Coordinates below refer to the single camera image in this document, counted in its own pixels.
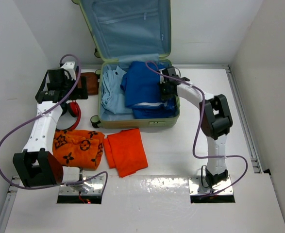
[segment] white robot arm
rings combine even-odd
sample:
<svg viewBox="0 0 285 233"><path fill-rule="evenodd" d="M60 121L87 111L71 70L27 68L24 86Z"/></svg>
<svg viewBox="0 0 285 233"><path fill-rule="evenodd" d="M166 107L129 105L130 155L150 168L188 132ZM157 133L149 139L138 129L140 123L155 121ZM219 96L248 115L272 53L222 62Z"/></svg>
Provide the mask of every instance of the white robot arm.
<svg viewBox="0 0 285 233"><path fill-rule="evenodd" d="M162 70L162 74L179 78L174 67ZM202 94L192 88L189 79L182 78L189 85L170 81L167 78L161 79L159 84L163 99L177 95L188 100L201 111ZM225 156L225 143L230 127L233 125L231 113L224 95L213 95L204 92L205 108L201 129L207 137L208 156ZM225 164L225 157L208 158L206 166L206 182L211 188L213 185L227 179L228 170Z"/></svg>
<svg viewBox="0 0 285 233"><path fill-rule="evenodd" d="M60 68L47 71L35 98L37 100L36 115L42 115L34 122L27 144L21 153L15 153L13 164L25 187L53 186L66 182L75 182L80 178L78 167L66 167L53 156L52 143L59 117L65 105L58 105L49 113L46 110L55 106L76 81L75 62L66 62ZM47 75L50 83L44 91ZM84 96L76 89L70 95L71 100Z"/></svg>

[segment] brown leather pouch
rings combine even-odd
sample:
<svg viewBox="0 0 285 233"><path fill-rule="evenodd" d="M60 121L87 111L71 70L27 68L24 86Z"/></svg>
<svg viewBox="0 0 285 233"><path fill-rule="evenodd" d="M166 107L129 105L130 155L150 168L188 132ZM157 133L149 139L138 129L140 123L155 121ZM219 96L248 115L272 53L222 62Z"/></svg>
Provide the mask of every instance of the brown leather pouch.
<svg viewBox="0 0 285 233"><path fill-rule="evenodd" d="M82 73L81 77L86 77L86 86L87 86L87 93L88 95L97 95L99 82L97 75L94 72L86 72ZM81 80L78 82L78 88L81 88Z"/></svg>

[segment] white wall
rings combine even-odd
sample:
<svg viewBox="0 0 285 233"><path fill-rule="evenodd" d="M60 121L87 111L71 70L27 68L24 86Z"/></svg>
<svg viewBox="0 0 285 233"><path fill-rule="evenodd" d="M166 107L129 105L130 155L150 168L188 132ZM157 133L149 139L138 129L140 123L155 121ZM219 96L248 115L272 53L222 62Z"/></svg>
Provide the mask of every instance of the white wall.
<svg viewBox="0 0 285 233"><path fill-rule="evenodd" d="M0 0L0 139L36 113L34 94L48 60L12 0ZM1 166L14 174L12 158L20 152L31 130L25 127L0 150ZM8 184L0 177L0 212Z"/></svg>
<svg viewBox="0 0 285 233"><path fill-rule="evenodd" d="M101 63L78 5L70 0L14 0L50 62L64 53ZM262 0L171 0L175 64L228 64Z"/></svg>
<svg viewBox="0 0 285 233"><path fill-rule="evenodd" d="M285 1L264 1L233 72L285 218Z"/></svg>

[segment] open suitcase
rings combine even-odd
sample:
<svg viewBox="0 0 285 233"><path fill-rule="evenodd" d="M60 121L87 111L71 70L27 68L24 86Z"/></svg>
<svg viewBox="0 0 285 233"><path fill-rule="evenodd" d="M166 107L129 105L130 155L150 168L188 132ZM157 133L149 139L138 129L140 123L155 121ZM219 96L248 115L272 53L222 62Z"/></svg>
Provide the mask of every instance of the open suitcase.
<svg viewBox="0 0 285 233"><path fill-rule="evenodd" d="M101 105L102 75L120 66L127 71L132 61L154 61L165 67L171 51L169 0L75 0L104 63L101 67L97 120L107 129L173 126L180 114L176 97L176 112L170 118L133 119L112 116Z"/></svg>

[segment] patterned fabric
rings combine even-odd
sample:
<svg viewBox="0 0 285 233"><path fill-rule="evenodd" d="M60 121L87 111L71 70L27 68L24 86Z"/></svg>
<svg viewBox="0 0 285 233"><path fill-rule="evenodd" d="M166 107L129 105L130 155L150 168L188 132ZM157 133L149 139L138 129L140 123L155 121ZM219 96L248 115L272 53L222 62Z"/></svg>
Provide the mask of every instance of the patterned fabric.
<svg viewBox="0 0 285 233"><path fill-rule="evenodd" d="M104 134L87 130L55 132L53 155L63 166L97 169L100 164Z"/></svg>

